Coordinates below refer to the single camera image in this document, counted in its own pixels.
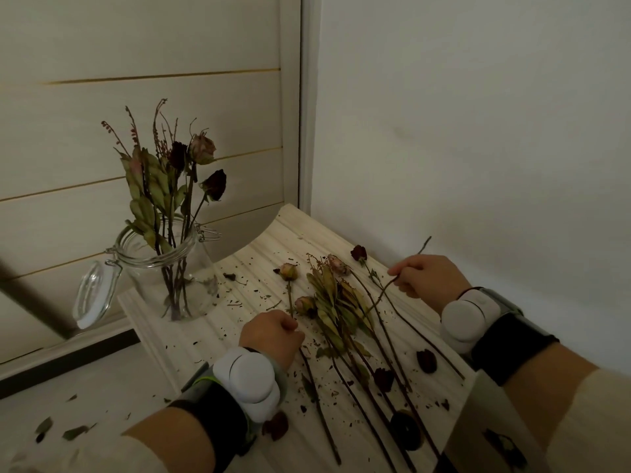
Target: white sleeve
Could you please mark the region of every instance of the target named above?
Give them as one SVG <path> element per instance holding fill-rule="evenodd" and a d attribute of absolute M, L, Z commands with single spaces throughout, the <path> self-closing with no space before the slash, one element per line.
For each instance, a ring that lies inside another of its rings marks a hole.
<path fill-rule="evenodd" d="M 116 437 L 101 446 L 77 448 L 64 458 L 29 462 L 15 458 L 9 473 L 169 473 L 160 459 L 132 437 Z"/>
<path fill-rule="evenodd" d="M 555 473 L 628 472 L 631 378 L 596 370 L 583 380 L 546 457 Z"/>

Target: wrist strap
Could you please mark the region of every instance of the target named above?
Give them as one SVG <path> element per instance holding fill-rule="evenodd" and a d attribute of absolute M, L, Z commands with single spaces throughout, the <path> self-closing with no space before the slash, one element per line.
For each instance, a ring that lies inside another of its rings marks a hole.
<path fill-rule="evenodd" d="M 169 407 L 186 410 L 206 431 L 215 451 L 214 473 L 222 473 L 246 443 L 248 420 L 217 379 L 204 375 Z"/>
<path fill-rule="evenodd" d="M 554 342 L 558 342 L 554 335 L 542 334 L 523 315 L 507 313 L 476 343 L 471 359 L 501 387 L 526 361 Z"/>

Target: white wooden tray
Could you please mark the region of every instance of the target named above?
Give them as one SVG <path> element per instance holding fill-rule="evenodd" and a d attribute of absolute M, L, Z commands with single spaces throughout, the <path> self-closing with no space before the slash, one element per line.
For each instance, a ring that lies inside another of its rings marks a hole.
<path fill-rule="evenodd" d="M 293 283 L 294 299 L 312 294 L 312 289 L 305 277 L 309 271 L 307 253 L 317 257 L 329 253 L 337 255 L 351 265 L 376 298 L 379 290 L 370 281 L 367 271 L 351 258 L 352 247 L 346 240 L 307 214 L 288 205 L 280 210 L 276 219 L 251 244 L 217 262 L 220 298 L 217 299 L 217 307 L 207 316 L 190 322 L 172 323 L 159 318 L 155 313 L 147 312 L 144 302 L 135 291 L 121 294 L 119 300 L 146 350 L 169 379 L 176 395 L 204 360 L 211 364 L 225 350 L 238 344 L 241 327 L 258 312 L 268 310 L 278 302 L 280 304 L 277 308 L 288 309 L 285 282 L 272 271 L 282 263 L 298 264 L 300 278 Z M 383 276 L 385 281 L 388 280 L 386 268 L 379 262 L 369 259 L 368 266 Z M 222 272 L 236 274 L 237 280 L 247 285 L 243 286 L 226 280 Z M 349 281 L 352 284 L 357 283 L 353 278 L 349 278 Z M 466 380 L 462 381 L 438 355 L 437 372 L 423 373 L 416 361 L 416 351 L 430 348 L 429 345 L 403 321 L 394 316 L 385 298 L 380 302 L 379 308 L 384 321 L 413 387 L 413 393 L 410 396 L 438 449 L 442 451 L 471 389 L 474 373 L 440 340 L 437 334 L 438 316 L 429 307 L 421 301 L 407 298 L 395 287 L 390 288 L 388 294 L 399 312 L 432 340 L 466 377 Z M 229 303 L 241 305 L 228 306 Z M 276 442 L 272 442 L 269 435 L 259 437 L 246 456 L 235 458 L 228 471 L 256 471 L 257 473 L 389 471 L 390 468 L 361 413 L 353 405 L 352 398 L 339 381 L 335 370 L 331 368 L 331 360 L 327 357 L 316 359 L 317 347 L 314 346 L 314 340 L 320 343 L 323 340 L 322 337 L 312 330 L 311 321 L 302 318 L 298 318 L 298 321 L 300 329 L 307 336 L 303 349 L 311 358 L 310 365 L 322 399 L 322 409 L 338 446 L 342 465 L 338 466 L 335 463 L 320 425 L 316 406 L 311 403 L 302 388 L 301 377 L 303 373 L 307 376 L 307 371 L 301 358 L 297 356 L 288 373 L 288 395 L 284 404 L 281 405 L 281 409 L 289 418 L 288 433 Z M 380 333 L 380 338 L 386 345 L 383 333 Z M 377 360 L 381 355 L 376 344 L 368 339 L 363 343 L 374 355 L 371 365 L 374 368 L 385 366 Z M 339 365 L 346 379 L 351 380 L 350 372 L 343 365 Z M 352 389 L 378 430 L 397 471 L 408 471 L 394 441 L 379 421 L 366 395 L 357 384 L 352 386 Z M 376 396 L 375 385 L 372 385 L 372 389 L 377 400 L 381 401 L 383 411 L 388 414 L 387 405 Z M 398 392 L 396 384 L 390 398 L 395 407 L 404 408 L 405 399 Z M 440 406 L 445 399 L 449 401 L 449 410 Z M 301 411 L 301 405 L 307 408 L 306 413 Z M 421 449 L 409 454 L 419 472 L 434 470 L 437 458 L 427 442 Z"/>

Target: paneled wall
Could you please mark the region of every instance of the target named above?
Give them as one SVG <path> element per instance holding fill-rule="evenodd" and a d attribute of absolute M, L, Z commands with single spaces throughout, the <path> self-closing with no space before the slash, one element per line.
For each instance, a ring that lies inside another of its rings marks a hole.
<path fill-rule="evenodd" d="M 212 255 L 256 237 L 297 199 L 299 49 L 300 0 L 5 1 L 0 282 L 28 286 L 74 329 L 79 279 L 131 217 L 100 122 L 131 145 L 127 105 L 152 146 L 160 98 L 181 141 L 194 118 L 193 132 L 215 141 L 220 160 L 201 176 L 228 176 L 222 201 L 199 215 L 223 233 Z"/>

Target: forearm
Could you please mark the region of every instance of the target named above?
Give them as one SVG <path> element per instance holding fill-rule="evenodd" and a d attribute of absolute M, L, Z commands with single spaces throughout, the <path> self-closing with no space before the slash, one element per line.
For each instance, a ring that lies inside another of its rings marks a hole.
<path fill-rule="evenodd" d="M 185 410 L 162 409 L 123 435 L 144 443 L 169 473 L 209 473 L 215 469 L 213 444 L 197 419 Z"/>
<path fill-rule="evenodd" d="M 556 342 L 522 365 L 503 385 L 544 452 L 581 382 L 596 369 L 596 365 Z"/>

